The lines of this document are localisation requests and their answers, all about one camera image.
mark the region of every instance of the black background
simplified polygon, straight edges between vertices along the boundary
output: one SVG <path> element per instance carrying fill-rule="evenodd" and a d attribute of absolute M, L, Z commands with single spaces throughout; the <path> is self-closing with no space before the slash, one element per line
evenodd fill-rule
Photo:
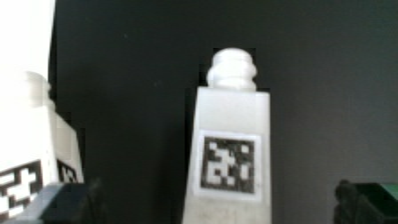
<path fill-rule="evenodd" d="M 273 94 L 274 224 L 331 224 L 340 180 L 398 181 L 398 1 L 59 0 L 56 24 L 52 97 L 113 223 L 180 223 L 194 93 L 241 47 Z"/>

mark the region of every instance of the white object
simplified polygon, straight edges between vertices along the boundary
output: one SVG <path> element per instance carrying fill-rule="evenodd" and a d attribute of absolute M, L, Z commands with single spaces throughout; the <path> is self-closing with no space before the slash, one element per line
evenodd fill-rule
<path fill-rule="evenodd" d="M 77 133 L 49 90 L 40 74 L 0 70 L 0 222 L 22 213 L 51 183 L 84 182 Z"/>
<path fill-rule="evenodd" d="M 271 96 L 248 52 L 214 57 L 198 89 L 184 224 L 271 224 Z"/>
<path fill-rule="evenodd" d="M 56 0 L 0 0 L 0 64 L 49 79 Z"/>

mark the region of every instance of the rounded knob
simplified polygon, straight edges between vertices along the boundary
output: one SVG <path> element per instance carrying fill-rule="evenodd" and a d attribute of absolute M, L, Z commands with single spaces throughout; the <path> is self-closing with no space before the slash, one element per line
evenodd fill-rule
<path fill-rule="evenodd" d="M 239 48 L 221 50 L 209 71 L 210 88 L 257 91 L 253 82 L 257 73 L 251 54 Z"/>

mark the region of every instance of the black object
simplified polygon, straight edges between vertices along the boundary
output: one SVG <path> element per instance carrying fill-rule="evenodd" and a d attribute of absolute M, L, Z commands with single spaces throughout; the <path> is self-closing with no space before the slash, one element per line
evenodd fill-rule
<path fill-rule="evenodd" d="M 24 213 L 4 224 L 107 224 L 100 182 L 49 185 Z"/>
<path fill-rule="evenodd" d="M 379 183 L 342 181 L 335 224 L 398 224 L 398 200 Z"/>

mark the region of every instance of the white rectangular prism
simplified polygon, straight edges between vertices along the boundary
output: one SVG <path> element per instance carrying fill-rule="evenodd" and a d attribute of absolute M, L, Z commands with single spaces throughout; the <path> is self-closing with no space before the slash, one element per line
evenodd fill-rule
<path fill-rule="evenodd" d="M 200 87 L 184 224 L 271 224 L 271 95 Z"/>

